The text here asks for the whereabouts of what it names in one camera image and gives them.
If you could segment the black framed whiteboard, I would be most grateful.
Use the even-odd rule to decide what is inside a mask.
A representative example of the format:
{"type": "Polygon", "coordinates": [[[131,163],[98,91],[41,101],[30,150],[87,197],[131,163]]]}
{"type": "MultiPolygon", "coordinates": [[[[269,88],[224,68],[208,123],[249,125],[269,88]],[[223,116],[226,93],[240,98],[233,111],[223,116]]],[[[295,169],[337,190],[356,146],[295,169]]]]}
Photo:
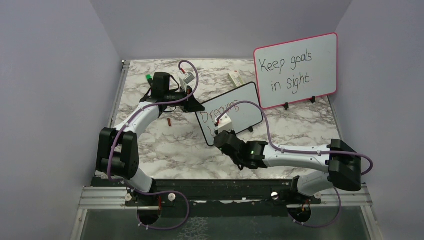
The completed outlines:
{"type": "Polygon", "coordinates": [[[259,104],[258,91],[254,82],[249,82],[203,102],[202,106],[205,110],[195,113],[209,147],[212,147],[214,143],[214,120],[226,110],[234,124],[233,129],[236,134],[245,130],[252,131],[254,126],[263,121],[262,113],[257,107],[247,103],[236,105],[240,101],[259,104]]]}

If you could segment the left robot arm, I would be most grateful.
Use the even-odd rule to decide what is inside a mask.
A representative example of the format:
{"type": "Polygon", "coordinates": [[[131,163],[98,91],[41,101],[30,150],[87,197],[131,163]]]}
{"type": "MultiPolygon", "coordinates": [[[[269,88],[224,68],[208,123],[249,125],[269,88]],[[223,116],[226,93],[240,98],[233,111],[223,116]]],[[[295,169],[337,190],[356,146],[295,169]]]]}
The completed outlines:
{"type": "Polygon", "coordinates": [[[139,137],[169,107],[179,107],[184,113],[205,109],[194,97],[196,88],[189,86],[192,81],[199,83],[199,74],[182,71],[178,78],[178,87],[171,89],[173,75],[156,72],[148,77],[150,89],[135,111],[117,126],[105,127],[99,134],[96,170],[106,174],[112,182],[120,181],[133,187],[138,191],[138,199],[147,206],[155,203],[157,191],[154,179],[139,167],[139,137]]]}

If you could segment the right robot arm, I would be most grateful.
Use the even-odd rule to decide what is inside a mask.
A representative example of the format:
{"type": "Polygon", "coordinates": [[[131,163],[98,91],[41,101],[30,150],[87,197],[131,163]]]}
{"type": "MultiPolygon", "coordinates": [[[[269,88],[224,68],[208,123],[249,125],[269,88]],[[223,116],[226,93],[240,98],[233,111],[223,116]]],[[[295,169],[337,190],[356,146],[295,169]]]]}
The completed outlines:
{"type": "Polygon", "coordinates": [[[330,145],[298,147],[273,145],[266,141],[244,142],[233,131],[223,131],[214,137],[213,144],[240,170],[274,167],[312,169],[312,173],[292,180],[288,196],[296,204],[323,190],[337,188],[357,192],[362,186],[363,156],[350,148],[343,150],[345,143],[339,139],[332,139],[330,145]]]}

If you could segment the white whiteboard eraser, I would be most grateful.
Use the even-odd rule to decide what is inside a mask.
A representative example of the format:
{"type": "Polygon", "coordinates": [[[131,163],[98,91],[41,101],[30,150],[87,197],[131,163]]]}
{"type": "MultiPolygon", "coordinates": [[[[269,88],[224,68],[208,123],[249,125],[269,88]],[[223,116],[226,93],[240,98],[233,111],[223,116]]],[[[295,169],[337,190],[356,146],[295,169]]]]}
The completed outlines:
{"type": "Polygon", "coordinates": [[[230,71],[227,74],[227,77],[235,88],[238,88],[238,87],[245,84],[245,81],[243,80],[243,78],[242,78],[242,76],[241,76],[241,74],[238,70],[230,71]]]}

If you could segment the pink framed whiteboard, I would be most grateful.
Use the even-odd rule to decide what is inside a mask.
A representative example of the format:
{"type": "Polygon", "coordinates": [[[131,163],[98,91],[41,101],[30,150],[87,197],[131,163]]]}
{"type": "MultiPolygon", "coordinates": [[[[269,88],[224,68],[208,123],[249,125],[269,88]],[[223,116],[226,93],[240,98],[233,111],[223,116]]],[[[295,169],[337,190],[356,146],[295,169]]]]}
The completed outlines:
{"type": "Polygon", "coordinates": [[[253,59],[264,109],[331,95],[338,89],[335,32],[258,47],[253,59]]]}

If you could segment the green black highlighter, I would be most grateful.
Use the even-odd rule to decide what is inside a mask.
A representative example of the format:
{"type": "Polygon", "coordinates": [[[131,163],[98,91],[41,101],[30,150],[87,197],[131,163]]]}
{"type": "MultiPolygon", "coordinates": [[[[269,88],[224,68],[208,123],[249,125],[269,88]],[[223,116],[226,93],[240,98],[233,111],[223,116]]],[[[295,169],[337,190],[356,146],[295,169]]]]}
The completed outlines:
{"type": "Polygon", "coordinates": [[[150,74],[146,75],[146,80],[149,84],[151,84],[153,82],[153,78],[151,77],[150,74]]]}

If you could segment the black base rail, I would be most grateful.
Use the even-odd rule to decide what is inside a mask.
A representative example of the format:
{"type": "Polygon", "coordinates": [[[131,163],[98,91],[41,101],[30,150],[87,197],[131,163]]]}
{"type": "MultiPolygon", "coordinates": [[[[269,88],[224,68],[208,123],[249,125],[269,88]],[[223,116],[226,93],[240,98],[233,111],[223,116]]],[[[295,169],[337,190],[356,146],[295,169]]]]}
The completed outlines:
{"type": "Polygon", "coordinates": [[[288,208],[321,204],[312,196],[298,198],[286,179],[158,179],[159,195],[132,192],[121,183],[94,178],[79,202],[83,210],[136,210],[142,216],[286,217],[288,208]]]}

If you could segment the aluminium side rail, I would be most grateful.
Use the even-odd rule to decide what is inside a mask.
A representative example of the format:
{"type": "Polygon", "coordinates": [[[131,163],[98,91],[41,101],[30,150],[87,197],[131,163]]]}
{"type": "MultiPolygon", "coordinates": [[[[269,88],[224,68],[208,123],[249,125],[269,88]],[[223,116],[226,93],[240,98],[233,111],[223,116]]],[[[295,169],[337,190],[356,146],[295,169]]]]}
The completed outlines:
{"type": "MultiPolygon", "coordinates": [[[[117,118],[117,114],[119,111],[119,106],[120,106],[120,102],[121,102],[121,97],[123,94],[123,90],[124,90],[124,86],[126,83],[126,79],[128,76],[128,72],[129,72],[129,68],[131,65],[131,61],[130,60],[122,60],[121,61],[121,65],[122,65],[122,69],[121,69],[121,74],[118,80],[118,85],[117,85],[117,90],[115,92],[115,97],[114,100],[112,102],[112,107],[111,107],[111,111],[108,117],[108,121],[106,124],[107,128],[112,128],[115,126],[115,122],[116,122],[116,118],[117,118]]],[[[102,180],[108,180],[108,176],[106,173],[103,173],[99,170],[97,170],[97,158],[98,158],[98,153],[99,153],[99,149],[100,149],[100,137],[99,137],[99,141],[98,141],[98,145],[97,145],[97,153],[96,153],[96,172],[95,172],[95,177],[100,177],[100,179],[102,180]]]]}

